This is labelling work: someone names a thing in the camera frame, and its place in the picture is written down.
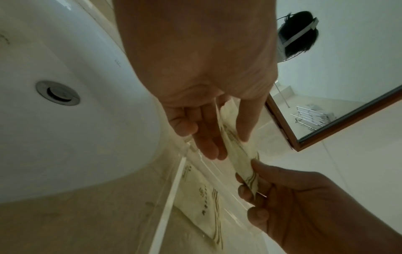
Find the headset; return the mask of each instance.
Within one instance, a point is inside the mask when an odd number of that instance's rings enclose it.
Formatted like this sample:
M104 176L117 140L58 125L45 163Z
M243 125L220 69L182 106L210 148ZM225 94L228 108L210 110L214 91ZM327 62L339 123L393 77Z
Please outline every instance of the headset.
M289 60L286 58L286 54L285 54L285 48L292 42L294 42L295 40L297 40L298 38L300 38L303 34L307 33L310 29L314 30L316 29L318 24L318 18L314 18L313 21L307 25L304 29L302 29L300 32L296 33L295 35L293 35L289 40L285 40L284 38L282 38L282 36L280 35L280 31L282 29L282 27L285 25L285 23L283 23L281 25L281 27L278 29L278 48L277 48L277 62L284 62L286 60Z

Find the brown wooden mirror frame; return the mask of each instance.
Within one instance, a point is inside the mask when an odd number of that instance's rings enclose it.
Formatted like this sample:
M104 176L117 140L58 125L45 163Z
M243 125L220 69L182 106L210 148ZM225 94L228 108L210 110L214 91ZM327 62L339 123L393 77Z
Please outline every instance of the brown wooden mirror frame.
M277 126L279 127L279 129L289 142L290 146L296 151L301 151L337 133L338 131L351 126L352 124L357 123L358 121L374 114L375 112L378 112L394 104L395 102L400 101L401 99L402 99L402 85L374 99L373 101L366 103L365 105L351 111L350 113L335 120L329 125L322 127L321 129L307 136L304 136L301 139L296 138L292 129L286 122L284 116L282 115L282 112L279 110L277 104L275 103L271 95L268 96L265 106L268 112L271 114L274 121L276 122Z

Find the white sink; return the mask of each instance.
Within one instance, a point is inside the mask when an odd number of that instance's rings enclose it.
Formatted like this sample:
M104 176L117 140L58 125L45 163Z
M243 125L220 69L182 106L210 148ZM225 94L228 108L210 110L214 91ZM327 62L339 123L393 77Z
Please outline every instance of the white sink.
M45 99L42 80L74 89L80 103ZM75 1L0 1L0 203L133 173L160 137L154 98Z

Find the drain hole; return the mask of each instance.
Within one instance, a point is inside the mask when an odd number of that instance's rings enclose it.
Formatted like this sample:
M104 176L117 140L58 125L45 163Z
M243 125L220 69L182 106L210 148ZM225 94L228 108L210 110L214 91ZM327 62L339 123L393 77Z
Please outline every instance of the drain hole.
M59 96L55 95L50 90L50 87L46 89L46 92L47 92L47 95L49 95L52 99L55 99L55 100L58 100L58 101L61 101L61 102L69 102L69 101L71 101L71 100L60 98Z

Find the metal drain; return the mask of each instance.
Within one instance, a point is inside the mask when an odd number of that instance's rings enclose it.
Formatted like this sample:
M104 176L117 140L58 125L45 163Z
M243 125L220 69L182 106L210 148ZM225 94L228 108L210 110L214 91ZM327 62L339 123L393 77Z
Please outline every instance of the metal drain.
M36 90L46 99L61 105L74 106L80 103L80 97L72 88L53 81L39 81Z

